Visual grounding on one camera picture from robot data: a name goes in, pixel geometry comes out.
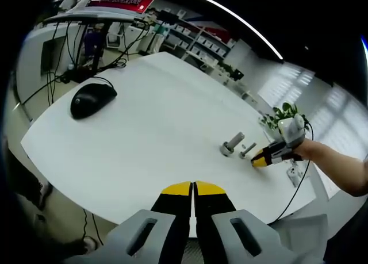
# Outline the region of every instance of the human hand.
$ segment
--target human hand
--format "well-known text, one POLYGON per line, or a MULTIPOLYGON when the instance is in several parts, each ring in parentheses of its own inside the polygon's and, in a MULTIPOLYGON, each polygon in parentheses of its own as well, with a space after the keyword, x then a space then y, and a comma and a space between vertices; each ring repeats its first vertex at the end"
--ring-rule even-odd
POLYGON ((315 141, 304 139, 303 142, 294 149, 294 153, 298 154, 304 160, 310 160, 315 147, 315 141))

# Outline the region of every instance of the ceiling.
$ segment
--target ceiling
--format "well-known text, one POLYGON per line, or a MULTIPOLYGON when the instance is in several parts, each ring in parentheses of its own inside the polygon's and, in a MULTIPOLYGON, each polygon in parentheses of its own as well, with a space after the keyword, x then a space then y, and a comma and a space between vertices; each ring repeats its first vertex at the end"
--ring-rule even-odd
MULTIPOLYGON (((218 23, 243 39, 259 57, 280 62, 256 34, 217 6, 204 0, 168 1, 218 23)), ((368 74, 361 36, 368 40, 368 20, 363 0, 214 1, 249 22, 284 61, 314 71, 327 83, 338 83, 367 105, 368 74)))

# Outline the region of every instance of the computer monitor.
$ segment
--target computer monitor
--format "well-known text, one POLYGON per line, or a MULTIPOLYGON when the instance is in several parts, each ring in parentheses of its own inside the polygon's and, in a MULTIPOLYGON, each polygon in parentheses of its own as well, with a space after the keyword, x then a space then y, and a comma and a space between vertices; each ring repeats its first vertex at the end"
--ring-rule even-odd
POLYGON ((242 79, 243 76, 244 76, 244 74, 239 70, 235 70, 231 75, 231 77, 234 79, 234 81, 238 81, 238 80, 242 79))

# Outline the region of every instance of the potted plant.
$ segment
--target potted plant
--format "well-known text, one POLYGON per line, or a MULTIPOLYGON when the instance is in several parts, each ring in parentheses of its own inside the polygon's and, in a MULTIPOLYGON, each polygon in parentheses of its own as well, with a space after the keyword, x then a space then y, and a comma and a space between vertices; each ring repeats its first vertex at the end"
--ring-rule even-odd
MULTIPOLYGON (((278 129, 278 122, 282 119, 294 117, 298 113, 298 108, 294 104, 293 106, 287 102, 282 104, 282 110, 276 107, 273 107, 273 111, 275 112, 274 116, 266 114, 260 120, 260 123, 264 126, 264 129, 268 135, 270 135, 274 140, 281 139, 281 134, 278 129)), ((305 126, 304 129, 309 131, 308 123, 309 121, 306 119, 304 114, 301 114, 304 119, 305 126)))
POLYGON ((223 61, 219 61, 218 66, 221 67, 224 71, 228 72, 230 75, 234 73, 234 68, 229 64, 225 64, 223 61))

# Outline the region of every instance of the human arm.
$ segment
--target human arm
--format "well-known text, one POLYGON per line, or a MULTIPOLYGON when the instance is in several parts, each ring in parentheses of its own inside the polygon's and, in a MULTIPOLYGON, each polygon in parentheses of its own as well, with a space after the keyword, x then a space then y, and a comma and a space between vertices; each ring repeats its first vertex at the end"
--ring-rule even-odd
POLYGON ((314 162, 338 187, 358 197, 368 193, 368 162, 340 154, 317 141, 305 139, 295 153, 314 162))

